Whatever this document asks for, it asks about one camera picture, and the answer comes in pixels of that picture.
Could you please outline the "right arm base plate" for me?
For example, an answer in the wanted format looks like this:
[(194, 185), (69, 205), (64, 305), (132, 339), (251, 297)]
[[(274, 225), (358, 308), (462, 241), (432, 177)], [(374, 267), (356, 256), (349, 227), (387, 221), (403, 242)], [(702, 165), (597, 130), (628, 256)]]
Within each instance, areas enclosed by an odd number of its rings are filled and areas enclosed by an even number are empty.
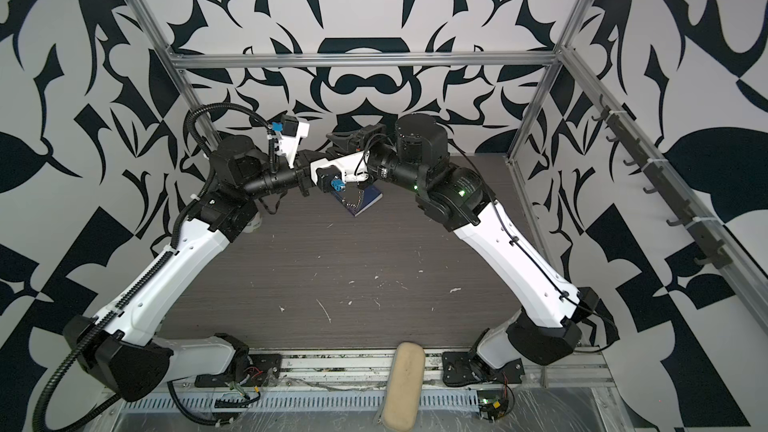
[(483, 383), (521, 384), (525, 370), (520, 359), (493, 369), (479, 357), (467, 351), (443, 352), (442, 382), (447, 387), (466, 387)]

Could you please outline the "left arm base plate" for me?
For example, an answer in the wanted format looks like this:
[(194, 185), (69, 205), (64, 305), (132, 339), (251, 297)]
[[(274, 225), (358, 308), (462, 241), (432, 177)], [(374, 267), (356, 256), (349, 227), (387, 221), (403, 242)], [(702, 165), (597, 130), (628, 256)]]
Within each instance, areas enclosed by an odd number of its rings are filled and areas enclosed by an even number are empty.
[(224, 387), (237, 382), (243, 387), (264, 386), (280, 377), (283, 356), (278, 353), (238, 352), (222, 373), (195, 378), (197, 388)]

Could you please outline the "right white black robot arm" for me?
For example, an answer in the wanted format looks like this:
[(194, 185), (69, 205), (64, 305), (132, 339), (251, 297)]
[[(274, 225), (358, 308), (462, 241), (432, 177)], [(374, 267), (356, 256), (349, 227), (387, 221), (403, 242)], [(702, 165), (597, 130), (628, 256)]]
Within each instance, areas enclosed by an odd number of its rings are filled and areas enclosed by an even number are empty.
[(330, 133), (332, 159), (312, 168), (324, 192), (353, 182), (389, 182), (413, 193), (419, 209), (469, 245), (520, 303), (506, 322), (481, 334), (467, 355), (472, 382), (492, 380), (510, 363), (547, 366), (575, 352), (579, 323), (592, 315), (596, 293), (558, 274), (508, 217), (481, 173), (452, 162), (452, 140), (426, 114), (383, 125)]

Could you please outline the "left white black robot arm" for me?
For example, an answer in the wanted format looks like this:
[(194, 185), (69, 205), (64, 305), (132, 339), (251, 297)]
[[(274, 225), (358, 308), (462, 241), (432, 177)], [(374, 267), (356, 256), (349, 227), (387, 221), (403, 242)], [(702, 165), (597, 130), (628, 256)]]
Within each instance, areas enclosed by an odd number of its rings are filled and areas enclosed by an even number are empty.
[(258, 219), (258, 200), (292, 188), (308, 191), (310, 165), (323, 156), (301, 150), (270, 166), (247, 136), (221, 142), (203, 189), (177, 217), (170, 245), (94, 317), (77, 316), (65, 327), (82, 369), (127, 402), (188, 377), (240, 377), (242, 341), (228, 334), (168, 340), (156, 332), (198, 274)]

